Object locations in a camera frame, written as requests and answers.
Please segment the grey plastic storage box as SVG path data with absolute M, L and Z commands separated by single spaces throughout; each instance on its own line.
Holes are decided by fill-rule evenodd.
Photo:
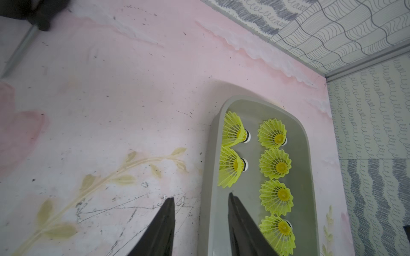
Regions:
M 225 113 L 239 115 L 251 139 L 234 146 L 237 154 L 248 163 L 247 171 L 232 187 L 218 185 L 218 170 Z M 258 140 L 259 126 L 268 119 L 280 120 L 287 130 L 284 151 L 291 159 L 291 170 L 281 182 L 293 195 L 294 206 L 285 219 L 290 222 L 296 237 L 296 256 L 320 254 L 309 141 L 301 122 L 289 112 L 264 100 L 248 96 L 234 96 L 227 100 L 214 118 L 206 152 L 201 192 L 198 255 L 229 256 L 231 254 L 228 228 L 228 196 L 237 196 L 253 222 L 259 224 L 269 212 L 261 205 L 259 190 L 267 178 L 261 173 L 259 159 L 265 148 Z

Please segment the yellow shuttlecock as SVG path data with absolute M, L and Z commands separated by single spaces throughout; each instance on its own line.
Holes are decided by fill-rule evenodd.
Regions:
M 282 121 L 274 118 L 264 121 L 258 129 L 258 141 L 267 149 L 287 144 L 287 130 Z
M 267 216 L 259 224 L 259 230 L 279 256 L 289 256 L 294 253 L 295 235 L 286 220 L 275 215 Z
M 270 148 L 261 154 L 258 167 L 265 177 L 280 179 L 289 174 L 291 159 L 283 149 Z
M 228 111 L 224 116 L 222 146 L 232 147 L 240 143 L 250 142 L 251 134 L 245 129 L 241 118 L 235 113 Z
M 271 214 L 285 216 L 294 206 L 294 197 L 290 189 L 279 180 L 265 181 L 261 184 L 259 193 L 261 205 Z
M 222 188 L 232 187 L 241 174 L 249 168 L 248 161 L 241 158 L 233 149 L 221 147 L 218 186 Z

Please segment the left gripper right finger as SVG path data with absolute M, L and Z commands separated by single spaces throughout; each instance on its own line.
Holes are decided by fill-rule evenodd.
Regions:
M 276 256 L 241 200 L 228 196 L 228 226 L 233 256 Z

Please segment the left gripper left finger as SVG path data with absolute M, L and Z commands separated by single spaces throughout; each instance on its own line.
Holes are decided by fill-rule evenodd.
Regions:
M 171 256 L 175 232 L 175 201 L 167 198 L 128 256 Z

